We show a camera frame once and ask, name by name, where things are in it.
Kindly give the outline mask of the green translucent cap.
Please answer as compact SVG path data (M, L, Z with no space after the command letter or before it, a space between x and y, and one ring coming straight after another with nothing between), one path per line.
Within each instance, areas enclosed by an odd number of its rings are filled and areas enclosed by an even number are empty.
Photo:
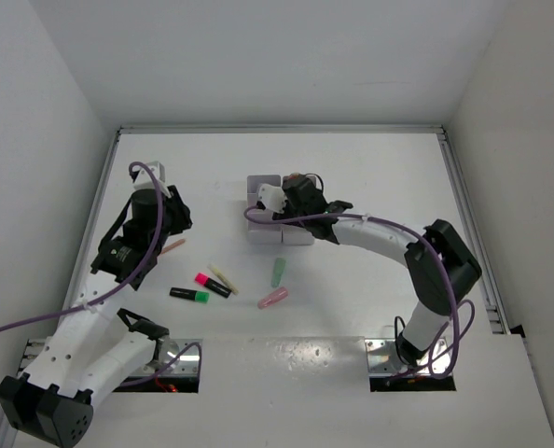
M286 266L286 260L284 258L275 259L273 263L271 280L270 280L271 286L273 288L277 288L280 286L284 275L285 266Z

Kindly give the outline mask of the pink translucent cap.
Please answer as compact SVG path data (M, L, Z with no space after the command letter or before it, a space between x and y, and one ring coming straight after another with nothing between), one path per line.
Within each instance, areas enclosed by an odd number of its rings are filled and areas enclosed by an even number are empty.
M289 291L286 287L278 287L257 303L258 309L265 309L287 298Z

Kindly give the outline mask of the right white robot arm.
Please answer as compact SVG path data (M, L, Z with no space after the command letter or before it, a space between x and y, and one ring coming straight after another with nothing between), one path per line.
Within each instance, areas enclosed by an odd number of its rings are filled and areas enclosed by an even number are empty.
M280 187L259 187L257 203L274 220L286 220L316 239L359 247L408 269L418 303L395 337L397 356L408 366L416 367L427 354L482 275L476 257L448 221L437 219L420 235L404 225L361 215L349 202L328 201L306 175L291 175Z

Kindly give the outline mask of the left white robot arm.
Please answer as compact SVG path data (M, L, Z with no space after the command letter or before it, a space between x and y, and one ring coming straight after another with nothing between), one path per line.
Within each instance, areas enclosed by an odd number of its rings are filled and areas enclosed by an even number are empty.
M39 355L0 383L10 426L57 447L74 447L95 409L135 370L159 359L167 328L125 309L156 266L168 237L190 229L176 186L138 189L104 235L74 305ZM82 306L90 301L96 305Z

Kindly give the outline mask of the right white divided container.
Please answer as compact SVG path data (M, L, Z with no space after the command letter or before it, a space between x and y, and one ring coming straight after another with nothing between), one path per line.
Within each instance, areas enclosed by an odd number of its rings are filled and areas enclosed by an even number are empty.
M304 174L309 176L309 179L316 187L317 177L315 174ZM285 186L285 183L288 181L288 175L283 176L282 187ZM293 225L283 225L282 226L282 244L289 246L304 246L304 245L313 245L314 237L311 233L304 230L303 228L293 226Z

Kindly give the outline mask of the white divided container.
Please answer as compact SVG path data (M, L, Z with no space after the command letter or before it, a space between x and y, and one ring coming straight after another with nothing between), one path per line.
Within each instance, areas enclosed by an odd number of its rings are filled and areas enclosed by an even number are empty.
M248 207L256 207L257 192L261 184L269 184L274 187L281 186L279 175L249 175L246 179L246 198ZM250 216L256 220L272 221L272 212L266 210L253 210ZM257 224L249 220L247 224L247 238L255 245L280 245L283 241L282 228L279 224Z
M316 187L317 177L315 174L304 174L309 176L309 179ZM288 175L283 176L282 187L285 186L285 183L288 181ZM313 245L314 237L311 233L304 230L303 228L293 226L293 225L283 225L282 226L282 244L289 246L304 246L304 245Z

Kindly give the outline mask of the orange highlighter pencil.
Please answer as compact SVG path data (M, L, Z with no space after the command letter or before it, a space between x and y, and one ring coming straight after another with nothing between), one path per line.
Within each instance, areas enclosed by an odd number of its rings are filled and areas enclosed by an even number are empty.
M166 245L160 252L160 255L162 254L166 254L174 249L176 249L177 247L179 247L180 245L183 245L184 243L186 242L185 239L179 239L169 245Z

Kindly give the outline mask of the left white divided container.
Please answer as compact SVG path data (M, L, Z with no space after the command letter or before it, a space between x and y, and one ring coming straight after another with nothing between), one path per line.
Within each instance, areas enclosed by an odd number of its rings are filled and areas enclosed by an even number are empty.
M248 207L256 207L257 192L261 184L269 184L274 187L281 186L279 175L249 175L246 179L246 198ZM266 210L253 210L250 216L256 220L272 221L272 212ZM279 224L257 224L249 220L247 224L247 238L255 245L280 245L283 241L282 228Z

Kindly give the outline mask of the green cap black highlighter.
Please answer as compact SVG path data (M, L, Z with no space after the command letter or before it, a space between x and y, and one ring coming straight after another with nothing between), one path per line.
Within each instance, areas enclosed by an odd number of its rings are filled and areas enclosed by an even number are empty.
M207 303L209 300L209 294L207 292L180 287L172 287L169 291L169 295L176 299L197 303Z

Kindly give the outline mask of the pink cap black highlighter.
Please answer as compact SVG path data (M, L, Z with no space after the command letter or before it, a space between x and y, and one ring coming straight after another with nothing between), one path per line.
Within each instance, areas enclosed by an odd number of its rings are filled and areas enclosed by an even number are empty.
M229 287L216 282L214 279L204 273L198 273L195 276L194 281L200 286L205 287L206 289L214 292L215 294L223 298L228 298L232 293Z

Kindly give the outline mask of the yellow slim highlighter pen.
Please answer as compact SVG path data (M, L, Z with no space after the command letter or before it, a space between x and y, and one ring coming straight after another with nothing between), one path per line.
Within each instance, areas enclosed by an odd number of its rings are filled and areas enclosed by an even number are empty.
M209 264L208 269L219 280L219 282L226 288L228 288L233 294L239 294L239 290L233 285L231 281L227 279L227 277L218 268L216 268L213 264Z

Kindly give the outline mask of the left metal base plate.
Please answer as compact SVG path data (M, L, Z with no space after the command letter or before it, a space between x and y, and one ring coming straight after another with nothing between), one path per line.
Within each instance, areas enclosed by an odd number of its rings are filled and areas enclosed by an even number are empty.
M168 365L161 378L193 378L200 372L199 348L203 340L170 339L160 348L158 357L140 366L129 377L144 378Z

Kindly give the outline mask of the metal base plate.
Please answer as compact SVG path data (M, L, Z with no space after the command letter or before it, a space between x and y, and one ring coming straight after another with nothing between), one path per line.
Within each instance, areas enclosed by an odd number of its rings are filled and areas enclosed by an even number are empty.
M412 376L442 374L450 365L450 351L445 339L440 339L433 352L433 362L425 354L418 366L405 364L397 354L394 338L365 339L367 371L370 379L386 379L408 373Z
M168 365L161 378L193 378L200 372L199 348L203 340L170 339L160 348L158 357L140 366L129 377L144 378Z

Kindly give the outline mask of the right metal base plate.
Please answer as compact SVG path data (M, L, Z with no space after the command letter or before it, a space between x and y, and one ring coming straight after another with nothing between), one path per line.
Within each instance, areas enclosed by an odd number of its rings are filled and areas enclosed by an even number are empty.
M370 379L386 379L408 373L412 376L442 374L450 365L450 351L445 339L440 339L433 352L433 362L425 354L418 366L405 364L397 354L394 338L365 339L367 371Z

